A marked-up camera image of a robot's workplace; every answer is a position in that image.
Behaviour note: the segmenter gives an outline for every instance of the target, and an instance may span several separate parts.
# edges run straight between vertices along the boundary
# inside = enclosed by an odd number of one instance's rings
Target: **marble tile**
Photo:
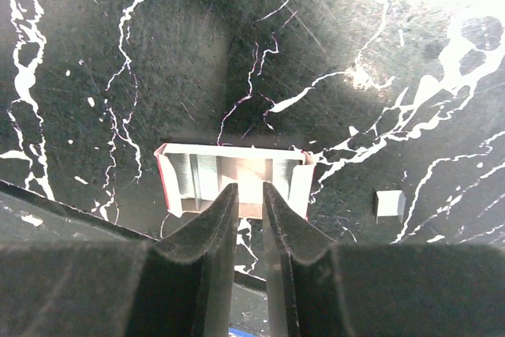
[[[341,242],[505,242],[503,0],[0,0],[0,175],[159,238],[169,139],[321,158]],[[376,223],[377,190],[406,195]],[[236,269],[262,277],[261,225]]]

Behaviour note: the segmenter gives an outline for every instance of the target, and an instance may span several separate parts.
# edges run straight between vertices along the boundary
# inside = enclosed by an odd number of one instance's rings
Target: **small cardboard box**
[[[168,211],[202,212],[231,182],[239,216],[261,219],[263,182],[273,183],[291,208],[307,215],[316,161],[307,152],[234,146],[163,144],[155,151]]]

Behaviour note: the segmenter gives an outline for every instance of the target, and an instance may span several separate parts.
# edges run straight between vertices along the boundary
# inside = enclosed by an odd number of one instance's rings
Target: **white speck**
[[[438,234],[434,238],[431,238],[431,239],[427,240],[426,242],[428,244],[432,244],[433,242],[437,242],[439,240],[443,240],[444,238],[445,238],[445,236],[441,236],[440,234]]]
[[[43,223],[42,219],[39,219],[38,217],[35,217],[34,215],[26,215],[26,216],[21,216],[21,220],[31,223],[34,227],[38,227]]]
[[[87,182],[86,182],[83,178],[81,178],[81,177],[77,177],[77,176],[75,176],[75,177],[73,177],[73,178],[74,178],[76,181],[81,182],[83,185],[89,185],[89,183],[87,183]]]
[[[349,134],[353,137],[353,136],[356,136],[358,134],[358,130],[356,128],[354,128],[352,125],[349,127]]]
[[[403,39],[403,29],[398,30],[398,34],[400,36],[400,47],[405,46],[405,40]]]

